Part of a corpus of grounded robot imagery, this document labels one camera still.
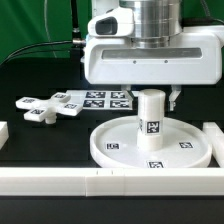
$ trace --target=rectangular white block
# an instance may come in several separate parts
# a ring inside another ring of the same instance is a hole
[[[0,122],[0,150],[9,138],[7,122]]]

